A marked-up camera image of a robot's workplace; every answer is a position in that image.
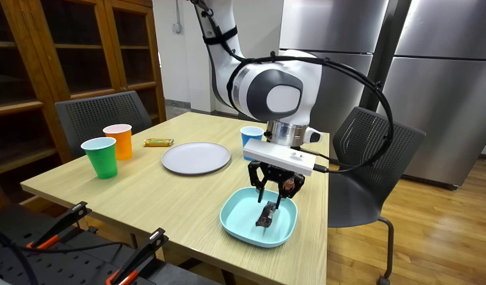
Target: gray chair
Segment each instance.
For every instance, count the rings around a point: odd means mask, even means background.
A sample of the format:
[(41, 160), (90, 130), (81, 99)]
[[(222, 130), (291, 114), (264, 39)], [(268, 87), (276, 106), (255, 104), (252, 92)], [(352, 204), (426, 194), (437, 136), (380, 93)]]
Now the gray chair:
[[(355, 107), (333, 139), (340, 169), (358, 164), (378, 150), (385, 141), (386, 130), (386, 117)], [(329, 228), (358, 226), (372, 221), (383, 221), (388, 226), (386, 272), (377, 283), (390, 283), (394, 248), (394, 226), (380, 215), (382, 207), (424, 136), (420, 130), (394, 123), (393, 144), (375, 163), (345, 174), (329, 175)]]
[(135, 90), (56, 103), (68, 149), (73, 155), (84, 153), (86, 139), (103, 136), (103, 128), (112, 123), (130, 123), (133, 133), (152, 125), (149, 112)]

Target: stainless steel door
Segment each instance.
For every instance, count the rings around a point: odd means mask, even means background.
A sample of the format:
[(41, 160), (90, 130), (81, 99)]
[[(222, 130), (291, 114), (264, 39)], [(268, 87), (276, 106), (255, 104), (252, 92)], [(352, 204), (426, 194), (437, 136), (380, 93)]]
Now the stainless steel door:
[[(369, 73), (372, 61), (372, 55), (367, 54), (314, 54), (317, 57), (329, 57), (334, 61), (350, 65), (364, 74)], [(359, 82), (337, 73), (336, 69), (323, 68), (317, 104), (310, 114), (310, 126), (334, 134), (348, 112), (359, 104), (361, 95), (363, 85)]]
[(486, 0), (413, 0), (396, 54), (486, 58)]
[(397, 122), (428, 133), (407, 174), (461, 185), (486, 144), (486, 61), (396, 57), (385, 93)]
[(388, 0), (285, 0), (280, 47), (374, 52)]

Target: black cable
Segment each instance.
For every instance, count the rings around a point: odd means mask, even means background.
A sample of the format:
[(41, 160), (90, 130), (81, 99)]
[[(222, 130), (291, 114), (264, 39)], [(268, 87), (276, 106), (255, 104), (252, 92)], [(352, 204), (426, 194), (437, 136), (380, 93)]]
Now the black cable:
[(366, 74), (359, 73), (358, 69), (348, 66), (348, 65), (344, 65), (344, 63), (337, 63), (337, 61), (333, 61), (331, 58), (317, 58), (317, 57), (288, 57), (288, 55), (276, 55), (272, 52), (271, 57), (257, 57), (257, 58), (244, 58), (244, 57), (239, 57), (238, 54), (234, 54), (234, 50), (230, 49), (226, 39), (223, 38), (223, 33), (220, 30), (220, 27), (215, 23), (214, 20), (214, 11), (203, 1), (203, 4), (200, 4), (200, 8), (204, 9), (203, 16), (206, 16), (211, 22), (211, 27), (215, 33), (215, 38), (220, 41), (222, 47), (225, 49), (225, 52), (228, 55), (231, 55), (233, 58), (239, 60), (241, 63), (238, 65), (238, 68), (234, 68), (234, 71), (231, 73), (230, 76), (230, 80), (226, 84), (226, 88), (228, 88), (228, 98), (230, 98), (230, 103), (233, 107), (236, 107), (233, 104), (233, 99), (231, 99), (231, 88), (233, 88), (233, 80), (236, 77), (236, 74), (249, 63), (276, 63), (276, 61), (290, 61), (290, 60), (298, 60), (298, 61), (306, 61), (306, 63), (314, 63), (314, 65), (321, 65), (321, 66), (328, 66), (331, 69), (336, 69), (345, 76), (350, 76), (353, 77), (355, 80), (361, 82), (363, 85), (366, 85), (372, 95), (377, 96), (377, 99), (382, 103), (385, 112), (386, 112), (386, 118), (388, 118), (388, 133), (386, 133), (386, 137), (382, 144), (382, 147), (372, 155), (369, 156), (367, 160), (358, 163), (358, 164), (353, 164), (353, 166), (348, 166), (348, 168), (342, 168), (339, 171), (329, 171), (328, 168), (325, 168), (326, 171), (321, 171), (321, 172), (337, 172), (337, 174), (344, 174), (344, 172), (350, 172), (353, 169), (358, 169), (361, 166), (366, 166), (366, 164), (372, 164), (375, 163), (380, 156), (383, 156), (383, 153), (390, 149), (391, 145), (391, 141), (393, 141), (393, 136), (394, 136), (394, 122), (393, 122), (393, 114), (391, 114), (391, 107), (390, 107), (390, 103), (386, 99), (386, 96), (383, 95), (382, 88), (374, 82), (371, 80)]
[(41, 250), (41, 248), (29, 248), (29, 247), (18, 247), (18, 248), (24, 251), (38, 251), (38, 253), (70, 253), (70, 251), (86, 251), (86, 250), (111, 247), (111, 245), (130, 247), (127, 242), (105, 242), (105, 244), (97, 244), (97, 245), (89, 245), (89, 247), (57, 248), (57, 250), (51, 250), (51, 248)]
[(2, 231), (0, 231), (0, 244), (3, 247), (8, 247), (16, 255), (16, 258), (19, 259), (19, 263), (24, 267), (24, 272), (25, 272), (25, 275), (29, 278), (29, 283), (30, 285), (38, 285), (37, 274), (32, 269), (29, 259), (22, 255), (22, 251), (19, 251), (19, 247), (6, 234), (3, 234)]

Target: light blue bowl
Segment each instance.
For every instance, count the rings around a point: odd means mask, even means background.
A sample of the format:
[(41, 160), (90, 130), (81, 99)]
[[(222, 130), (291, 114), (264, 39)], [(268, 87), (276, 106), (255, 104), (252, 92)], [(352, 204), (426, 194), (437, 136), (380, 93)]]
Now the light blue bowl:
[(285, 244), (296, 225), (296, 204), (291, 199), (280, 199), (269, 228), (257, 226), (257, 220), (268, 204), (277, 201), (277, 191), (264, 190), (258, 202), (258, 191), (253, 187), (233, 193), (220, 210), (220, 221), (228, 234), (247, 244), (272, 248)]

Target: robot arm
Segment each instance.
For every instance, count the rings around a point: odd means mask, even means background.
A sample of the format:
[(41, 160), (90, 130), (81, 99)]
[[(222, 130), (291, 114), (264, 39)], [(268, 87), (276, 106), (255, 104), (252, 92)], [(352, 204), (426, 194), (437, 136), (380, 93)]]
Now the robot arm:
[[(231, 0), (192, 0), (214, 69), (215, 96), (236, 111), (269, 123), (269, 142), (299, 147), (318, 141), (309, 128), (321, 65), (245, 58), (241, 54)], [(280, 57), (312, 57), (288, 50)]]

